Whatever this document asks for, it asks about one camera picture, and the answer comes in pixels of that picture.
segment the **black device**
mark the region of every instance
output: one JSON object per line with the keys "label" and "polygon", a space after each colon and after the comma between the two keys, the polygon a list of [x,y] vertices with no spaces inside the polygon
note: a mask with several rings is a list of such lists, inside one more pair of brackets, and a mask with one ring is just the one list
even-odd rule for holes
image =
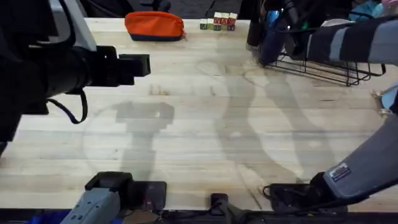
{"label": "black device", "polygon": [[128,210],[161,210],[165,199],[165,182],[137,182],[130,173],[99,172],[61,223],[111,223]]}
{"label": "black device", "polygon": [[[133,85],[150,74],[149,55],[96,46],[75,1],[6,0],[0,18],[0,142],[12,141],[23,114],[48,114],[48,101],[80,123],[88,109],[84,87]],[[80,121],[49,99],[62,93],[81,96]]]}

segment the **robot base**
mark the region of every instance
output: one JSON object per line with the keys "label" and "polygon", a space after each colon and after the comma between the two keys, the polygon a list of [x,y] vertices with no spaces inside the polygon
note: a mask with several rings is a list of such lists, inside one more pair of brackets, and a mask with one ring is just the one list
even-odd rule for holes
{"label": "robot base", "polygon": [[271,184],[269,188],[269,200],[271,201],[272,209],[277,213],[295,213],[302,210],[302,214],[344,214],[348,212],[347,206],[335,208],[319,208],[314,210],[307,210],[309,207],[317,206],[308,202],[306,193],[309,184]]}

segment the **black wire rack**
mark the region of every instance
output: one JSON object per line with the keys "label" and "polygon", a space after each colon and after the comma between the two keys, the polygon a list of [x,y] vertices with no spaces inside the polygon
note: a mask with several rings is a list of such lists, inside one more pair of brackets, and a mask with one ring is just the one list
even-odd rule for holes
{"label": "black wire rack", "polygon": [[268,66],[346,86],[359,85],[360,81],[368,81],[372,76],[380,77],[386,73],[384,64],[296,61],[290,59],[285,52],[279,55],[276,62]]}

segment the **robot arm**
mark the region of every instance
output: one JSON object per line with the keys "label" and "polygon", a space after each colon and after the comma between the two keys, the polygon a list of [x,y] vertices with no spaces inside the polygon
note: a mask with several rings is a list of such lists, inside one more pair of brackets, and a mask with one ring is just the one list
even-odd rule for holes
{"label": "robot arm", "polygon": [[73,210],[61,224],[109,224],[128,208],[126,198],[133,184],[132,176],[122,172],[102,172],[86,185]]}
{"label": "robot arm", "polygon": [[[398,65],[398,16],[302,30],[299,27],[305,16],[295,7],[296,1],[268,2],[272,10],[285,9],[279,22],[291,29],[280,34],[285,37],[285,49],[294,60]],[[317,174],[309,184],[271,184],[273,209],[295,213],[341,207],[398,184],[398,96],[391,111],[394,114],[366,142],[337,165]]]}

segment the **orange pencil case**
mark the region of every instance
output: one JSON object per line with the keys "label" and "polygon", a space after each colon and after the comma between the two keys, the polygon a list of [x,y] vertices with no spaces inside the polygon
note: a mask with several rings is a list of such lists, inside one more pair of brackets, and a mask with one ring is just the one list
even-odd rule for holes
{"label": "orange pencil case", "polygon": [[133,40],[177,41],[185,35],[182,19],[168,12],[130,12],[124,25]]}

